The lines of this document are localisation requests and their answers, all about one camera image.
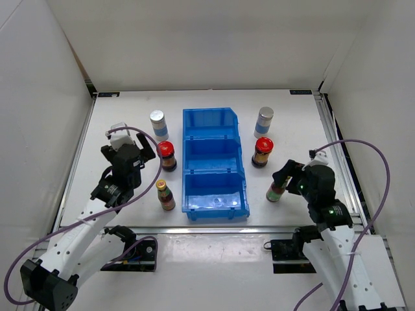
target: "can lid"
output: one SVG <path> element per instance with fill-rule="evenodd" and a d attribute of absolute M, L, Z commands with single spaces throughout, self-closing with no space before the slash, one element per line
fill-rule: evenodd
<path fill-rule="evenodd" d="M 160 147 L 162 157 L 168 157 L 174 153 L 173 144 L 170 143 L 169 141 L 162 141 L 161 143 L 158 144 L 158 146 Z"/>
<path fill-rule="evenodd" d="M 150 113 L 150 120 L 154 123 L 160 123 L 164 120 L 164 113 L 162 110 L 154 110 Z"/>
<path fill-rule="evenodd" d="M 167 184 L 166 184 L 166 181 L 164 179 L 157 180 L 156 188 L 158 190 L 164 190 L 164 189 L 166 189 L 166 187 L 167 187 Z"/>
<path fill-rule="evenodd" d="M 255 147 L 260 152 L 265 152 L 265 153 L 271 152 L 274 147 L 274 143 L 268 137 L 261 137 L 260 139 L 257 140 Z"/>
<path fill-rule="evenodd" d="M 262 107 L 259 110 L 259 116 L 264 120 L 271 120 L 274 116 L 274 110 L 270 107 Z"/>

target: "blue label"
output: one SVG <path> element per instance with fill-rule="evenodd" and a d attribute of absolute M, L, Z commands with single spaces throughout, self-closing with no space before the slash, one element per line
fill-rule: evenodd
<path fill-rule="evenodd" d="M 160 128 L 159 130 L 157 130 L 157 129 L 153 128 L 153 130 L 154 130 L 154 133 L 155 133 L 157 136 L 164 136 L 164 135 L 167 135 L 167 133 L 168 133 L 168 131 L 167 131 L 167 127 L 166 127 L 166 126 L 165 126 L 164 128 Z"/>
<path fill-rule="evenodd" d="M 268 133 L 268 130 L 269 129 L 270 129 L 270 126 L 269 125 L 268 126 L 262 126 L 262 125 L 259 125 L 257 123 L 257 125 L 255 126 L 255 131 L 257 131 L 260 134 Z"/>

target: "jar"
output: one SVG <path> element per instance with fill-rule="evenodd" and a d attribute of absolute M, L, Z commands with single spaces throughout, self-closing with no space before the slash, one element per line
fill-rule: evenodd
<path fill-rule="evenodd" d="M 171 211 L 176 206 L 176 202 L 173 198 L 173 193 L 168 188 L 166 181 L 164 179 L 159 179 L 156 182 L 157 188 L 157 197 L 161 203 L 161 207 L 163 207 L 166 211 Z"/>
<path fill-rule="evenodd" d="M 161 164 L 161 167 L 166 172 L 172 172 L 177 167 L 177 161 L 174 157 L 174 147 L 173 144 L 169 141 L 162 141 L 158 144 L 161 150 L 161 156 L 163 158 L 163 163 Z"/>
<path fill-rule="evenodd" d="M 275 185 L 275 182 L 273 182 L 271 184 L 271 187 L 267 191 L 267 200 L 270 202 L 278 202 L 279 199 L 282 197 L 283 193 L 285 192 L 285 188 L 287 187 L 290 178 L 291 177 L 289 176 L 280 187 L 277 187 Z"/>
<path fill-rule="evenodd" d="M 255 167 L 264 167 L 268 163 L 268 157 L 274 147 L 274 143 L 267 137 L 261 137 L 255 144 L 255 153 L 252 156 L 252 164 Z"/>
<path fill-rule="evenodd" d="M 161 110 L 154 110 L 150 113 L 150 121 L 153 126 L 154 134 L 158 141 L 166 141 L 169 138 L 164 113 Z"/>
<path fill-rule="evenodd" d="M 271 125 L 274 110 L 270 107 L 262 107 L 258 113 L 257 123 L 255 125 L 254 136 L 261 138 L 266 136 Z"/>

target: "white table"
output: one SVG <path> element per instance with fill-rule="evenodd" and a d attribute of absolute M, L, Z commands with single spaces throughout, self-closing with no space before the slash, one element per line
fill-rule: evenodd
<path fill-rule="evenodd" d="M 263 106 L 274 109 L 269 136 L 275 147 L 268 165 L 257 169 L 251 164 L 256 141 L 253 132 L 258 111 Z M 249 218 L 191 222 L 181 211 L 182 110 L 211 107 L 231 107 L 238 115 Z M 155 273 L 96 273 L 80 289 L 73 310 L 292 310 L 303 294 L 320 282 L 318 276 L 273 274 L 271 254 L 262 245 L 275 236 L 290 238 L 294 226 L 312 222 L 303 198 L 285 194 L 279 203 L 270 203 L 265 199 L 265 192 L 272 182 L 271 174 L 288 159 L 305 163 L 309 160 L 309 149 L 327 143 L 312 95 L 290 95 L 288 90 L 254 90 L 121 92 L 115 98 L 99 97 L 66 194 L 61 225 L 75 220 L 108 166 L 100 153 L 101 146 L 108 144 L 105 131 L 124 121 L 153 134 L 148 116 L 154 109 L 164 111 L 169 140 L 176 149 L 178 168 L 171 173 L 162 172 L 161 178 L 167 180 L 177 206 L 173 211 L 164 211 L 153 188 L 141 200 L 122 210 L 110 225 L 133 227 L 141 234 L 157 234 L 158 270 Z M 345 196 L 340 170 L 334 166 L 330 150 L 327 154 L 337 177 L 337 197 L 347 203 L 350 198 Z M 143 184 L 137 193 L 153 179 L 157 165 L 157 161 L 146 164 L 141 172 Z M 264 234 L 267 231 L 264 228 L 273 229 L 270 234 Z M 373 283 L 379 285 L 379 293 L 386 303 L 402 306 L 382 239 L 372 240 L 366 247 L 370 254 L 369 273 Z M 327 293 L 320 289 L 300 310 L 322 311 L 329 307 Z"/>
<path fill-rule="evenodd" d="M 258 111 L 263 106 L 274 110 L 269 137 L 274 149 L 265 168 L 254 168 L 251 157 L 256 138 L 254 128 Z M 199 219 L 192 222 L 181 211 L 182 204 L 182 110 L 185 108 L 230 107 L 239 120 L 239 135 L 243 148 L 243 165 L 246 174 L 247 197 L 250 205 L 249 218 Z M 101 146 L 108 144 L 104 133 L 111 125 L 126 122 L 154 136 L 149 120 L 150 112 L 160 109 L 164 112 L 169 129 L 169 140 L 176 150 L 178 167 L 174 172 L 162 172 L 171 188 L 176 208 L 164 211 L 157 199 L 154 187 L 138 202 L 124 209 L 109 225 L 128 227 L 195 227 L 209 226 L 288 226 L 312 224 L 306 201 L 292 194 L 285 194 L 279 203 L 265 199 L 273 172 L 279 170 L 288 159 L 306 163 L 308 151 L 327 143 L 323 125 L 313 95 L 291 95 L 289 90 L 249 91 L 149 91 L 121 92 L 119 97 L 96 100 L 86 132 L 73 183 L 67 197 L 62 225 L 72 223 L 89 200 L 102 171 L 109 165 L 101 154 Z M 333 164 L 330 150 L 326 150 L 330 166 L 336 172 L 338 199 L 344 203 L 344 187 L 339 170 Z M 143 183 L 140 193 L 154 178 L 158 162 L 149 161 L 141 171 Z"/>

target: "yellow cap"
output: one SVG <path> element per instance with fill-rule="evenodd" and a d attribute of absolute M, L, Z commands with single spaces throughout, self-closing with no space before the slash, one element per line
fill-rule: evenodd
<path fill-rule="evenodd" d="M 164 179 L 159 179 L 156 182 L 156 187 L 158 190 L 164 190 L 167 187 L 166 181 Z"/>

